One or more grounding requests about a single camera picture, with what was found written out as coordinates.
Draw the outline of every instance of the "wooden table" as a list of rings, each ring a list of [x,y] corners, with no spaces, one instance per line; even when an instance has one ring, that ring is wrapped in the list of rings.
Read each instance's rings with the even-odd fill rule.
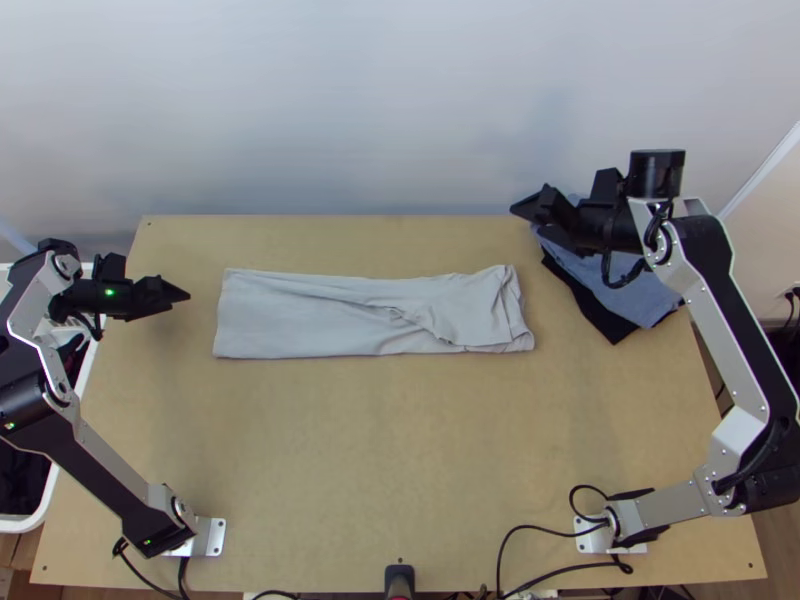
[[[374,592],[399,558],[423,591],[491,586],[509,528],[569,529],[577,483],[620,492],[689,477],[719,421],[684,311],[610,346],[540,258],[511,217],[147,218],[129,275],[160,273],[192,300],[110,324],[84,414],[146,478],[227,517],[223,556],[192,561],[194,589]],[[519,272],[532,352],[211,356],[226,267],[396,278],[500,263]],[[119,534],[62,476],[33,580],[139,587],[111,560]],[[570,540],[520,533],[504,587],[584,560]],[[176,559],[135,562],[174,587]],[[597,569],[550,585],[765,576],[749,517],[677,525],[630,562],[630,576]]]

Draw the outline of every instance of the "gray garment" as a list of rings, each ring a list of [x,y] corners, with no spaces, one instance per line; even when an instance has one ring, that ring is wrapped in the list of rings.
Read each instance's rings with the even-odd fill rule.
[[[226,269],[214,356],[292,358],[533,349],[514,267],[366,279]]]
[[[680,294],[661,283],[654,273],[644,271],[625,287],[614,290],[603,283],[600,274],[602,258],[599,254],[580,258],[539,235],[536,237],[542,248],[547,250],[565,271],[589,288],[603,306],[639,327],[645,329],[653,327],[680,305]],[[627,252],[612,252],[611,281],[616,281],[621,275],[628,273],[639,258],[641,257]]]

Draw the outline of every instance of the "power outlet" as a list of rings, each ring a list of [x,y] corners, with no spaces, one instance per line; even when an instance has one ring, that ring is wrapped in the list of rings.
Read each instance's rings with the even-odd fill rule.
[[[794,288],[796,288],[796,287],[800,287],[800,281],[795,281],[795,282],[794,282],[792,285],[790,285],[789,287],[787,287],[787,288],[785,288],[785,289],[782,289],[780,292],[778,292],[777,294],[775,294],[775,297],[776,297],[776,298],[783,298],[783,297],[785,297],[785,296],[786,296],[786,294],[787,294],[787,293],[789,293],[789,294],[792,294],[792,293],[794,293],[794,292],[792,292],[792,290],[793,290]]]

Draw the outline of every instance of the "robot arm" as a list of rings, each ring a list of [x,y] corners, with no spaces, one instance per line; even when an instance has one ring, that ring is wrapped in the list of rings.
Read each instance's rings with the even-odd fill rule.
[[[98,256],[92,279],[82,279],[77,250],[59,240],[11,267],[0,304],[0,437],[67,471],[122,520],[145,557],[217,556],[225,521],[198,517],[166,484],[147,483],[80,414],[73,385],[88,335],[102,334],[99,315],[127,321],[189,298],[160,277],[133,283],[124,271],[124,257]]]
[[[734,517],[800,497],[797,394],[733,279],[722,223],[701,200],[678,199],[684,156],[633,152],[627,179],[615,169],[598,171],[591,197],[577,207],[545,186],[511,209],[578,255],[602,252],[611,287],[647,269],[681,294],[734,402],[711,435],[705,463],[671,487],[611,496],[602,516],[612,527],[582,538],[584,552],[642,551],[640,544],[673,523]],[[685,216],[673,217],[677,202]],[[612,250],[642,255],[627,280],[608,281]]]

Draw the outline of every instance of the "pile of clothes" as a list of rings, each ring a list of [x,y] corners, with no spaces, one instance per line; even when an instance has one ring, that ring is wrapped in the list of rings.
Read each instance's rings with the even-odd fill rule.
[[[570,287],[583,315],[612,344],[620,342],[639,327],[655,327],[683,302],[679,294],[649,271],[623,288],[609,288],[601,277],[602,258],[599,254],[580,258],[542,238],[536,225],[533,233],[544,252],[542,264]],[[611,280],[628,273],[639,258],[625,252],[613,252]]]

